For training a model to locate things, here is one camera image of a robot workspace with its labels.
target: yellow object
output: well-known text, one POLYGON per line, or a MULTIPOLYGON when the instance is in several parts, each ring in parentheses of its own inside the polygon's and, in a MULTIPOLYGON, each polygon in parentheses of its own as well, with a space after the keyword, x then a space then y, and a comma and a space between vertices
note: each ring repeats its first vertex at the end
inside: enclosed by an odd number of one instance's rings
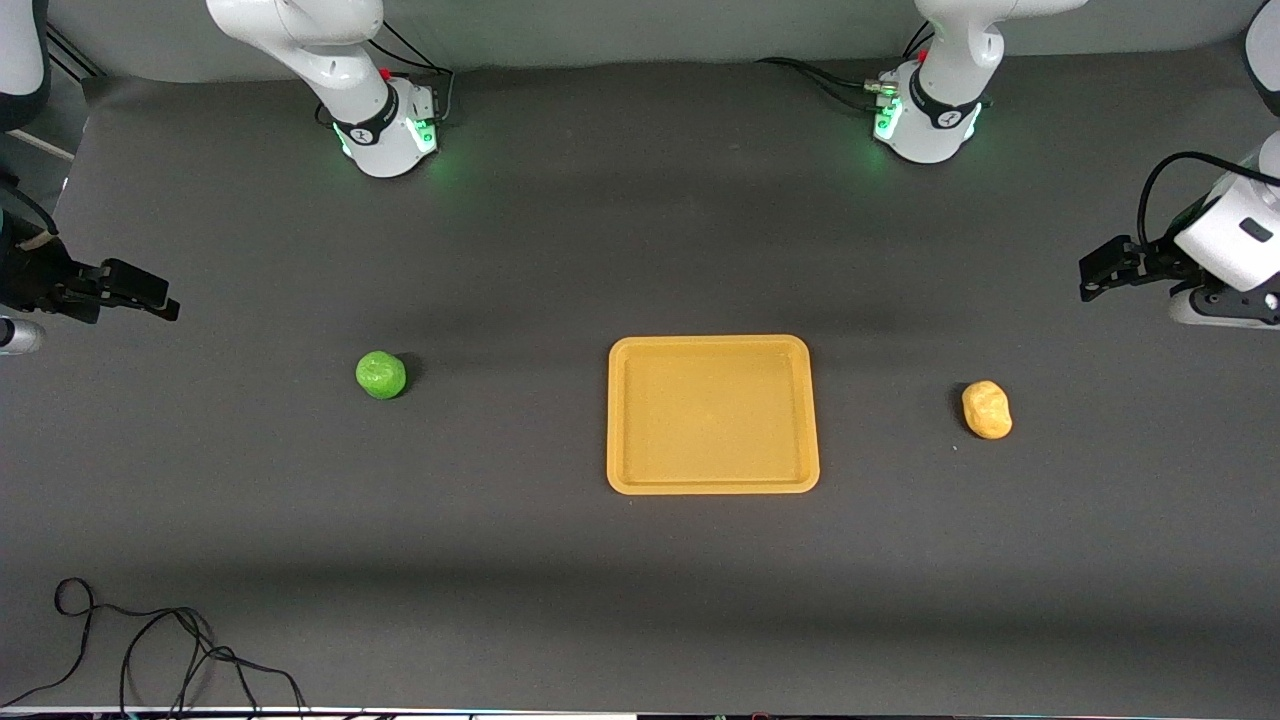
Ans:
POLYGON ((623 495, 808 491, 818 482, 809 348, 788 334, 620 340, 607 456, 623 495))
POLYGON ((964 388, 964 420, 978 437, 1000 439, 1014 429, 1009 396, 991 380, 978 380, 964 388))

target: black cable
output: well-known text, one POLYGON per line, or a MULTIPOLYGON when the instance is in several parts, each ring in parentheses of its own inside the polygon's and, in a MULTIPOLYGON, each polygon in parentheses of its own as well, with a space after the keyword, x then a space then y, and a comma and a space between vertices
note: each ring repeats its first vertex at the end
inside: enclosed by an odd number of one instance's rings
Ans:
POLYGON ((40 202, 36 202, 26 192, 18 190, 17 186, 13 186, 5 181, 0 181, 0 191, 8 192, 19 202, 29 208, 32 213, 38 215, 40 222, 45 223, 45 229, 49 231, 49 234, 58 234, 58 223, 54 222, 52 215, 50 215, 44 208, 40 206, 40 202))
POLYGON ((77 65, 84 68, 86 73, 88 73, 92 77, 102 77, 106 74, 102 72, 102 68, 97 67, 97 63, 90 60, 87 55, 84 55, 83 53, 79 51, 78 47, 76 47, 76 45, 67 37, 65 32, 54 27, 54 23, 45 23, 45 27, 49 29, 46 35, 49 35, 54 40, 54 42, 56 42, 58 46, 63 49, 63 53, 67 53, 67 55, 70 56, 70 59, 74 60, 77 65))
POLYGON ((924 28, 927 27, 929 27, 929 20, 924 20, 923 23, 920 23, 920 27, 915 28, 915 35, 911 36, 911 40, 906 41, 906 49, 902 50, 902 58, 909 58, 911 55, 911 47, 915 46, 916 40, 920 40, 920 35, 924 32, 924 28))
POLYGON ((902 58, 910 58, 911 55, 914 55, 915 51, 919 50, 920 47, 923 47, 924 44, 928 42, 932 37, 933 37, 933 32, 931 31, 924 37, 922 37, 919 42, 916 42, 914 45, 909 45, 908 49, 906 49, 906 54, 904 54, 902 58))
POLYGON ((445 76, 445 77, 449 78, 448 88, 444 92, 444 111, 438 114, 438 117, 440 118, 442 122, 445 120, 445 119, 448 119, 449 113, 453 110, 453 82, 456 79, 454 72, 452 69, 449 69, 449 68, 444 68, 444 67, 440 67, 440 65, 436 65, 435 63, 433 63, 430 58, 428 58, 426 55, 424 55, 421 50, 419 50, 408 40, 406 40, 404 36, 399 33, 399 31, 397 31, 396 28, 393 28, 390 26, 390 23, 383 23, 383 27, 385 27, 388 32, 390 32, 392 35, 394 35, 396 38, 399 40, 401 44, 404 45, 404 47, 408 47, 411 53, 413 53, 415 55, 417 55, 419 58, 421 58, 422 61, 419 63, 416 60, 410 60, 408 58, 406 58, 403 55, 398 55, 398 54, 392 53, 390 50, 383 47, 381 45, 378 44, 378 41, 370 40, 369 44, 372 45, 374 49, 376 49, 383 55, 387 55, 388 58, 392 58, 394 60, 399 60, 401 63, 404 63, 406 65, 410 65, 411 68, 420 68, 420 69, 424 69, 424 70, 431 70, 435 74, 445 76))
POLYGON ((404 40, 404 36, 401 35, 396 28, 393 28, 390 23, 383 23, 383 27, 387 28, 387 32, 394 35, 396 40, 399 40, 401 44, 404 45, 404 47, 408 47, 411 53, 413 53, 415 55, 417 55, 419 58, 421 58, 421 60, 424 63, 426 63, 428 65, 430 65, 430 67, 433 67, 433 68, 435 68, 438 70, 443 69, 439 65, 436 65, 435 63, 433 63, 431 59, 428 58, 426 55, 424 55, 417 47, 415 47, 412 42, 404 40))
POLYGON ((1201 163, 1206 163, 1213 165, 1215 168, 1220 168, 1235 173, 1238 176, 1247 177, 1252 181, 1262 182, 1272 187, 1280 187, 1280 178, 1277 177, 1261 173, 1258 170, 1254 170, 1253 168, 1245 168, 1244 165, 1238 165, 1235 163, 1231 163, 1230 160, 1224 160, 1216 155, 1210 155, 1208 152, 1196 152, 1194 150, 1174 152, 1172 155, 1165 158, 1160 163, 1156 163, 1156 167, 1152 168, 1151 174, 1147 176, 1146 184, 1142 186, 1142 195, 1138 197, 1138 245, 1148 255, 1152 254, 1151 243, 1147 242, 1147 202, 1151 200, 1151 190, 1156 186, 1156 178, 1160 177, 1160 173, 1165 172, 1165 168, 1172 165, 1178 160, 1199 160, 1201 163))
POLYGON ((854 102, 852 100, 845 97, 844 95, 840 95, 835 88, 827 86, 823 81, 827 81, 829 83, 837 85, 838 87, 845 87, 845 88, 850 88, 850 90, 861 90, 863 85, 860 82, 854 82, 854 81, 850 81, 850 79, 845 79, 842 77, 831 74, 827 70, 824 70, 824 69, 822 69, 822 68, 819 68, 817 65, 812 65, 812 64, 804 63, 801 60, 795 60, 792 58, 760 58, 759 60, 756 60, 756 63, 764 63, 764 64, 769 64, 769 65, 780 65, 780 67, 785 67, 785 68, 791 68, 791 69, 796 70, 797 73, 800 73, 801 76, 804 76, 804 77, 809 78, 810 81, 813 81, 813 83, 818 86, 818 90, 823 91, 824 94, 827 94, 828 97, 831 97, 832 100, 840 102, 841 105, 844 105, 846 108, 858 110, 860 113, 876 113, 878 110, 877 108, 874 108, 872 105, 854 102))
POLYGON ((58 65, 59 68, 61 68, 61 70, 63 70, 64 73, 67 73, 67 76, 68 76, 68 77, 70 77, 70 78, 72 78, 73 81, 76 81, 76 82, 84 82, 84 78, 79 77, 79 74, 77 74, 77 73, 73 73, 73 72, 72 72, 72 69, 70 69, 70 68, 68 68, 68 67, 67 67, 65 64, 63 64, 63 61, 61 61, 61 60, 59 60, 59 59, 58 59, 58 56, 56 56, 56 55, 54 55, 52 53, 50 53, 50 54, 49 54, 49 60, 50 60, 50 61, 51 61, 52 64, 55 64, 55 65, 58 65))
POLYGON ((128 618, 148 618, 147 623, 142 626, 142 629, 133 635, 132 641, 129 641, 128 648, 124 651, 124 659, 120 662, 120 683, 118 688, 118 701, 122 715, 127 715, 125 683, 131 676, 129 664, 133 660, 133 651, 137 648, 142 638, 148 632, 151 632, 161 620, 165 620, 166 618, 173 618, 178 623, 178 625, 188 635, 191 635, 192 641, 195 642, 195 646, 192 648, 191 660, 187 662, 187 670, 183 674, 182 687, 179 688, 178 694, 174 698, 173 705, 170 706, 169 715, 173 715, 174 710, 177 710, 179 714, 183 711, 187 703, 187 693, 191 688, 191 683, 196 678, 196 674, 200 671, 200 667, 204 665, 206 660, 214 660, 215 662, 225 662, 236 667, 236 673, 241 683, 241 689, 244 692, 246 700, 248 700, 250 705, 252 706, 253 714, 257 714, 261 710, 261 706, 259 705, 257 698, 253 696, 253 692, 248 685, 248 679, 244 676, 246 669, 255 670, 259 673, 280 675, 285 680, 288 680, 289 689, 293 692, 293 700, 298 707, 298 717, 300 720, 303 717, 302 708, 306 706, 306 700, 302 697, 302 689, 298 687, 298 683, 293 679, 293 675, 285 673, 284 670, 268 667, 266 665, 259 665, 257 662, 244 660, 243 657, 237 656, 232 648, 216 644, 212 639, 212 629, 210 628, 209 621, 205 620, 205 618, 193 607, 186 607, 186 606, 161 607, 159 610, 147 610, 147 611, 127 610, 118 605, 111 605, 108 602, 97 602, 97 600, 93 597, 93 588, 91 588, 90 584, 84 582, 82 578, 67 578, 63 582, 58 583, 58 588, 54 591, 54 610, 56 610, 58 614, 63 615, 64 618, 81 618, 81 616, 84 618, 84 628, 83 630, 81 630, 81 644, 79 644, 79 651, 76 655, 76 661, 72 664, 70 669, 67 670, 67 673, 58 680, 49 683, 46 685, 32 688, 19 694, 18 697, 10 700, 9 702, 0 705, 0 707, 8 707, 10 705, 18 703, 37 692, 46 691, 50 688, 56 688, 58 685, 70 679, 70 676, 76 674, 76 670, 78 670, 81 664, 84 661, 84 655, 88 648, 90 632, 92 630, 93 626, 93 616, 100 610, 110 610, 113 612, 118 612, 128 618), (87 598, 87 605, 84 606, 84 609, 77 610, 74 612, 67 610, 67 607, 63 605, 63 596, 65 594, 67 589, 72 585, 79 585, 79 588, 84 591, 84 596, 87 598))
POLYGON ((786 67, 786 68, 795 68, 795 69, 800 70, 801 73, 806 73, 806 74, 810 74, 810 76, 818 76, 822 79, 824 79, 824 81, 827 81, 827 82, 829 82, 832 85, 838 85, 841 87, 850 87, 850 88, 854 88, 854 90, 861 90, 863 88, 863 83, 860 83, 858 81, 846 79, 846 78, 842 78, 840 76, 831 74, 827 70, 819 68, 818 65, 814 65, 814 64, 810 64, 810 63, 805 63, 804 60, 796 60, 795 58, 777 58, 777 56, 773 56, 773 58, 760 58, 759 60, 756 60, 756 63, 764 63, 764 64, 768 64, 768 65, 782 65, 782 67, 786 67))
POLYGON ((83 60, 81 60, 79 58, 77 58, 74 53, 72 53, 65 45, 63 45, 61 41, 59 41, 58 37, 54 33, 49 33, 47 37, 49 37, 50 41, 52 41, 54 45, 58 46, 59 50, 63 51, 63 55, 67 55, 67 58, 70 59, 70 61, 73 61, 77 65, 79 65, 79 68, 82 70, 84 70, 84 74, 87 74, 88 77, 99 77, 97 73, 95 73, 92 68, 90 68, 88 65, 86 65, 83 60))
POLYGON ((406 65, 410 65, 410 67, 413 67, 413 68, 422 68, 424 70, 431 70, 434 73, 443 73, 444 72, 438 65, 434 65, 434 64, 433 65, 424 65, 422 63, 419 63, 417 60, 410 60, 408 58, 404 58, 403 55, 397 55, 396 53, 392 53, 390 50, 388 50, 388 49, 383 47, 381 45, 379 45, 376 40, 370 40, 369 44, 372 45, 374 47, 376 47, 378 51, 381 53, 383 55, 387 55, 388 58, 390 58, 393 60, 399 60, 401 63, 404 63, 406 65))

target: gray table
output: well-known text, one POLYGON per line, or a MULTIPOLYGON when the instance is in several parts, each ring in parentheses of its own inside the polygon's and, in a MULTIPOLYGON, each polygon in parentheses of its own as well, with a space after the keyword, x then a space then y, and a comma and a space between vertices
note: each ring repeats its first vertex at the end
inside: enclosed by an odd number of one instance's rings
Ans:
MULTIPOLYGON (((1280 336, 1075 287, 1156 160, 1274 120, 1233 46, 992 91, 922 168, 780 68, 468 73, 443 152, 375 181, 301 83, 106 88, 59 222, 183 315, 55 318, 0 365, 4 694, 73 656, 79 574, 198 606, 316 705, 1275 717, 1280 336), (609 489, 609 346, 756 332, 812 348, 817 488, 609 489), (376 347, 404 397, 355 384, 376 347), (954 413, 984 377, 998 443, 954 413)), ((38 701, 111 702, 136 628, 38 701)), ((184 648, 140 647, 145 701, 184 648)))

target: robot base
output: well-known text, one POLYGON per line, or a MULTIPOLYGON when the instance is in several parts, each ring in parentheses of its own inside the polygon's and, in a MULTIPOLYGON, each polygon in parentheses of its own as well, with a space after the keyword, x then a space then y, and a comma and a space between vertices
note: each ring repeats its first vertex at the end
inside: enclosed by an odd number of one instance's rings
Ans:
POLYGON ((334 126, 342 151, 356 161, 356 167, 375 178, 393 178, 413 169, 422 159, 435 152, 435 102, 431 90, 419 87, 403 78, 388 81, 398 95, 396 119, 372 145, 358 145, 343 137, 334 126))
MULTIPOLYGON (((1231 315, 1206 315, 1196 309, 1194 299, 1192 297, 1196 291, 1184 290, 1179 292, 1169 301, 1169 316, 1175 323, 1181 323, 1184 325, 1211 325, 1215 328, 1248 328, 1254 331, 1277 331, 1280 324, 1268 324, 1258 318, 1247 316, 1231 316, 1231 315)), ((1271 320, 1275 320, 1275 313, 1280 304, 1276 302, 1276 296, 1274 293, 1263 295, 1261 300, 1261 306, 1271 311, 1271 320)), ((1267 310, 1261 310, 1260 304, 1254 304, 1253 307, 1258 309, 1258 315, 1267 315, 1267 310)))
MULTIPOLYGON (((909 60, 892 70, 881 73, 879 79, 896 82, 900 88, 905 88, 919 67, 920 63, 916 60, 909 60)), ((933 127, 929 115, 915 104, 911 94, 900 91, 876 115, 873 137, 892 147, 893 152, 906 160, 932 165, 950 159, 960 150, 964 141, 973 137, 974 123, 978 120, 979 113, 982 113, 980 104, 956 127, 938 129, 933 127)))

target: green object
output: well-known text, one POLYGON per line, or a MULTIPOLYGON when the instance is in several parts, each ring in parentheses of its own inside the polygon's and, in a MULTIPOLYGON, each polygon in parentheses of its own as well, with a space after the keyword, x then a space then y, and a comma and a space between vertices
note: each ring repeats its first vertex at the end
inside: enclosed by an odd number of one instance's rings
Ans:
POLYGON ((965 140, 973 137, 973 128, 978 127, 978 115, 980 114, 982 114, 982 102, 978 102, 978 106, 973 109, 973 119, 969 120, 969 129, 964 131, 965 140))
POLYGON ((356 364, 356 382, 378 400, 390 400, 404 389, 404 364, 390 352, 375 350, 356 364))
POLYGON ((900 117, 902 117, 902 99, 895 97, 888 105, 881 108, 879 118, 876 119, 876 135, 881 140, 892 138, 900 117))

